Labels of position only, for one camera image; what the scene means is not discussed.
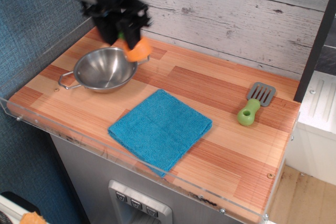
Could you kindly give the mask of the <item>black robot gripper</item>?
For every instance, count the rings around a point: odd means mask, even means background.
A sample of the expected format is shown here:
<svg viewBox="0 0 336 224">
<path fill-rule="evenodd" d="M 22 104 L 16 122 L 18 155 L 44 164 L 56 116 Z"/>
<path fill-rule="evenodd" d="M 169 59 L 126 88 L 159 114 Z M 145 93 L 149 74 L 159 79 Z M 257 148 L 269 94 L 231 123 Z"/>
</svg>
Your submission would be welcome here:
<svg viewBox="0 0 336 224">
<path fill-rule="evenodd" d="M 140 28 L 149 27 L 151 19 L 147 14 L 148 5 L 140 0 L 77 0 L 81 3 L 82 13 L 93 17 L 94 24 L 103 40 L 113 45 L 118 37 L 123 39 L 128 48 L 134 49 L 140 41 Z M 120 20 L 117 27 L 107 17 L 116 15 Z"/>
</svg>

